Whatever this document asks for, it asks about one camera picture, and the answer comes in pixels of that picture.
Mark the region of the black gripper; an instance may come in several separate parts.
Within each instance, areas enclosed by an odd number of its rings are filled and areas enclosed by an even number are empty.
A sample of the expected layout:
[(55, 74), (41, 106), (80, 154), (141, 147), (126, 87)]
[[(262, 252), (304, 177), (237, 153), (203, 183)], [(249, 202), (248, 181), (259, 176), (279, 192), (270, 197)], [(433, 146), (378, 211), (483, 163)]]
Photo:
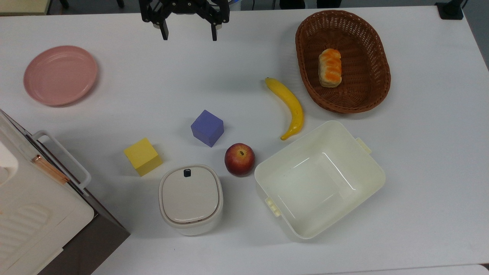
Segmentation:
[(211, 24), (212, 40), (217, 41), (219, 24), (228, 23), (230, 17), (227, 0), (140, 0), (139, 7), (144, 22), (159, 25), (162, 38), (168, 40), (166, 19), (170, 14), (197, 14)]

